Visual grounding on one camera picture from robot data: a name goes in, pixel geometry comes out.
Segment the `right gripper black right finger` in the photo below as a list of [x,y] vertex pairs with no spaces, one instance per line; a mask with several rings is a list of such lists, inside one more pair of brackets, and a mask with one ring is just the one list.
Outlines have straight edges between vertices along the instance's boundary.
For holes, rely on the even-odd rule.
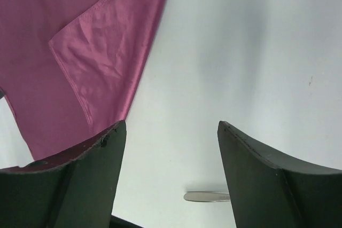
[[220,121],[237,227],[341,227],[341,171],[287,155]]

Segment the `purple cloth napkin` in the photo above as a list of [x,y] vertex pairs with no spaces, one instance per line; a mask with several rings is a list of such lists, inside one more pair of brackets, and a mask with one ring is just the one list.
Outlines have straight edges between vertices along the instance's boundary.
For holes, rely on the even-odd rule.
[[166,0],[1,0],[1,90],[32,157],[127,117]]

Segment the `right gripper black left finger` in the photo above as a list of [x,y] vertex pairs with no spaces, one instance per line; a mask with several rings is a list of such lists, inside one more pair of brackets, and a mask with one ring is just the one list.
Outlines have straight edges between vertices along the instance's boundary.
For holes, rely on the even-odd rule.
[[119,121],[60,153],[1,170],[1,227],[109,227],[126,144]]

